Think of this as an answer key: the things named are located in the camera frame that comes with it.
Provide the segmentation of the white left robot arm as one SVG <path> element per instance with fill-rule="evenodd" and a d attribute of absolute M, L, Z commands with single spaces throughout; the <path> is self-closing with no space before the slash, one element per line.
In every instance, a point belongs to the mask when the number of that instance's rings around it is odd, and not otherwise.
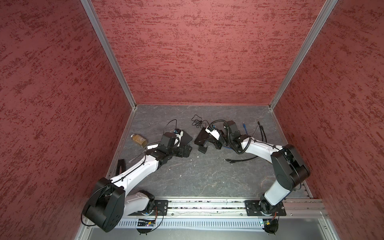
<path fill-rule="evenodd" d="M 159 143 L 145 147 L 142 159 L 128 170 L 111 178 L 97 181 L 92 194 L 86 202 L 81 218 L 87 218 L 92 226 L 98 226 L 104 232 L 114 229 L 123 217 L 134 213 L 157 215 L 155 196 L 141 190 L 131 194 L 131 190 L 148 175 L 157 171 L 173 157 L 190 156 L 192 137 L 180 129 L 166 132 Z"/>

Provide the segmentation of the black power adapter with cable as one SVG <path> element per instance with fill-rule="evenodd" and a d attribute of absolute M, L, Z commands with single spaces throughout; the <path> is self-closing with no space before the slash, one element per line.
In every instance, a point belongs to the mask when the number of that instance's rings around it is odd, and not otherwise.
<path fill-rule="evenodd" d="M 196 114 L 191 118 L 191 121 L 192 121 L 192 126 L 200 129 L 207 128 L 210 125 L 210 123 L 207 120 L 204 120 L 202 117 Z"/>

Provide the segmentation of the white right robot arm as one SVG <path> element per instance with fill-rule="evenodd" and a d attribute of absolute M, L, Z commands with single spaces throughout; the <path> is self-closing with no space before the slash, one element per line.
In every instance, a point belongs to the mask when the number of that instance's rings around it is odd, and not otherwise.
<path fill-rule="evenodd" d="M 213 121 L 205 132 L 238 155 L 252 154 L 273 165 L 276 180 L 261 196 L 257 207 L 264 216 L 277 212 L 279 204 L 311 174 L 294 146 L 273 145 L 247 134 L 242 135 L 233 121 Z"/>

